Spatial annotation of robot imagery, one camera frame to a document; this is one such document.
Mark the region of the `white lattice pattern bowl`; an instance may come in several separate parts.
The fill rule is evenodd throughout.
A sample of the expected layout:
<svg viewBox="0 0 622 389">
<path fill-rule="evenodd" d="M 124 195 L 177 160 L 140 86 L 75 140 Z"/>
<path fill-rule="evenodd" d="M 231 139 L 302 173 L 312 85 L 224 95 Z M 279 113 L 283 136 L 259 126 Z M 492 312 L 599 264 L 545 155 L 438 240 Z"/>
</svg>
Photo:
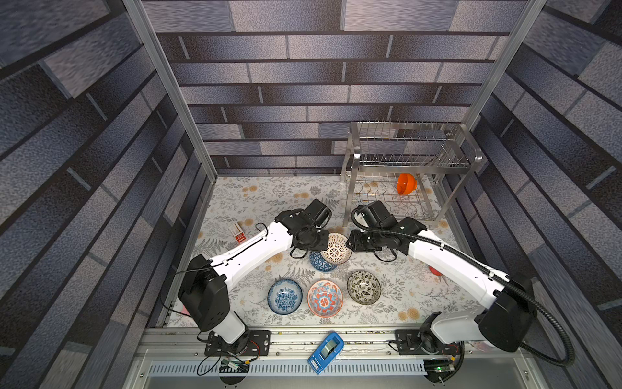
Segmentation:
<svg viewBox="0 0 622 389">
<path fill-rule="evenodd" d="M 347 238 L 340 233 L 330 233 L 328 246 L 325 251 L 321 251 L 321 256 L 329 264 L 345 264 L 351 258 L 352 251 L 346 245 Z"/>
</svg>

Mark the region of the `orange bowl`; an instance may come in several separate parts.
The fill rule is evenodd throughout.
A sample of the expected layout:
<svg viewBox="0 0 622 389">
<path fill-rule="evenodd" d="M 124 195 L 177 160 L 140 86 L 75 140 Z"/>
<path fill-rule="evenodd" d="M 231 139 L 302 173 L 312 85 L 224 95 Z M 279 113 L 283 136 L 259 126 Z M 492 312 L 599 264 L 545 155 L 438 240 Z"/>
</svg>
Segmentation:
<svg viewBox="0 0 622 389">
<path fill-rule="evenodd" d="M 410 195 L 418 187 L 418 181 L 409 173 L 401 173 L 398 177 L 396 190 L 399 195 Z"/>
</svg>

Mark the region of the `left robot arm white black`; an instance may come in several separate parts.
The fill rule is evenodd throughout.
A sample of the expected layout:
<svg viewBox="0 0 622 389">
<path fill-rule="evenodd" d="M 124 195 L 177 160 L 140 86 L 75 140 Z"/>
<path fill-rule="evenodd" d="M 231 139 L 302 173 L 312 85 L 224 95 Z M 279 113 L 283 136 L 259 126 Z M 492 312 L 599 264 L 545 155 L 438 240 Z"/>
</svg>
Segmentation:
<svg viewBox="0 0 622 389">
<path fill-rule="evenodd" d="M 230 307 L 229 292 L 252 270 L 285 251 L 325 251 L 332 211 L 320 200 L 306 208 L 280 212 L 255 237 L 210 259 L 198 255 L 181 272 L 178 299 L 201 332 L 220 337 L 222 350 L 238 354 L 250 330 Z"/>
</svg>

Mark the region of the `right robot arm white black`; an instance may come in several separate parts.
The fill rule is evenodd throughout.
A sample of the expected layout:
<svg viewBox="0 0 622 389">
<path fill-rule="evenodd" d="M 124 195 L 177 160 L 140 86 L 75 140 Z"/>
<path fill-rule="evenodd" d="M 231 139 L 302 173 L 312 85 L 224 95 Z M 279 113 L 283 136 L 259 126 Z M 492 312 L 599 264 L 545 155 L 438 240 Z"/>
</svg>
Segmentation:
<svg viewBox="0 0 622 389">
<path fill-rule="evenodd" d="M 461 341 L 486 341 L 508 353 L 520 348 L 536 308 L 509 289 L 516 283 L 505 272 L 455 249 L 418 220 L 397 220 L 380 201 L 353 209 L 350 218 L 356 226 L 347 241 L 352 251 L 387 248 L 411 256 L 455 282 L 478 303 L 467 311 L 432 313 L 417 335 L 424 351 L 437 353 L 442 345 Z"/>
</svg>

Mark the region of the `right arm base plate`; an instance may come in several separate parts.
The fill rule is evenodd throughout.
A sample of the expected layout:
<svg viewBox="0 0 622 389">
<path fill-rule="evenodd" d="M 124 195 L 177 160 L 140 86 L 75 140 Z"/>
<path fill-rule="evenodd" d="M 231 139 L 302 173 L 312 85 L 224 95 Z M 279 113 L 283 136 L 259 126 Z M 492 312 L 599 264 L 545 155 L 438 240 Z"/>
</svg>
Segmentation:
<svg viewBox="0 0 622 389">
<path fill-rule="evenodd" d="M 444 344 L 430 330 L 396 330 L 395 343 L 400 355 L 457 356 L 460 343 Z"/>
</svg>

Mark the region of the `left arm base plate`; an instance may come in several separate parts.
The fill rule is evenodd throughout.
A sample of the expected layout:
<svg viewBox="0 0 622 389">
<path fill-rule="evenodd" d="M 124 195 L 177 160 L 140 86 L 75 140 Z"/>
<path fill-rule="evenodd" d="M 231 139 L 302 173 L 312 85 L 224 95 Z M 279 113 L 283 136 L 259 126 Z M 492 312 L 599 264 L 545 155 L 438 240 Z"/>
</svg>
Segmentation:
<svg viewBox="0 0 622 389">
<path fill-rule="evenodd" d="M 240 340 L 230 345 L 215 332 L 209 332 L 205 340 L 204 355 L 206 357 L 218 356 L 244 356 L 250 358 L 265 357 L 270 350 L 271 332 L 268 330 L 249 330 Z"/>
</svg>

